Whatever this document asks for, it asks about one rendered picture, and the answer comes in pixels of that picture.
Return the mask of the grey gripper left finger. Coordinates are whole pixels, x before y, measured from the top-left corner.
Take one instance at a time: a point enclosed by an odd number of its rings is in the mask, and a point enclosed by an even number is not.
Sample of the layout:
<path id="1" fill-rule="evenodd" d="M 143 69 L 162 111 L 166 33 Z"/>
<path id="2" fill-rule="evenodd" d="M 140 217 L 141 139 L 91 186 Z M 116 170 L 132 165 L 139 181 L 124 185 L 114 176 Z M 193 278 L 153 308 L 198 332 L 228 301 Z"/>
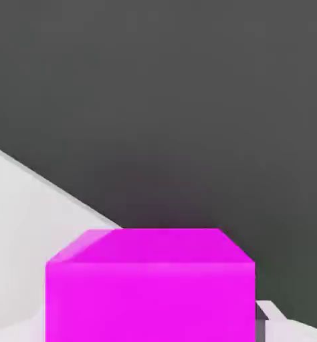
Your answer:
<path id="1" fill-rule="evenodd" d="M 0 342 L 45 342 L 43 309 L 30 319 L 0 329 Z"/>

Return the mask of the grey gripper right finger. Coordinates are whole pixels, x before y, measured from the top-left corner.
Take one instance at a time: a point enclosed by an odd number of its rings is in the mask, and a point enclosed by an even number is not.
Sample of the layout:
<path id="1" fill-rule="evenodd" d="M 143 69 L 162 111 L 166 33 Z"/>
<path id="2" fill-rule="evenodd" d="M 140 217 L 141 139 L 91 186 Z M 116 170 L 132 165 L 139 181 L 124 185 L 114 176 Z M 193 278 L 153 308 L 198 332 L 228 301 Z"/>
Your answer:
<path id="1" fill-rule="evenodd" d="M 317 328 L 288 319 L 272 301 L 256 301 L 255 342 L 317 342 Z"/>

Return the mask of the small magenta cube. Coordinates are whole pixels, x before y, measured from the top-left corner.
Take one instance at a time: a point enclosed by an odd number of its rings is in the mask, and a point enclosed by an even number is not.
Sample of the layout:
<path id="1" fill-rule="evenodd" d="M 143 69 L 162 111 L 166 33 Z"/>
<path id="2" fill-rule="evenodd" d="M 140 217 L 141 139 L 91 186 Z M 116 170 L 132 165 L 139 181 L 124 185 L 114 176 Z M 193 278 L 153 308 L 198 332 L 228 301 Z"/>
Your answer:
<path id="1" fill-rule="evenodd" d="M 45 266 L 45 342 L 255 342 L 255 263 L 217 228 L 87 230 Z"/>

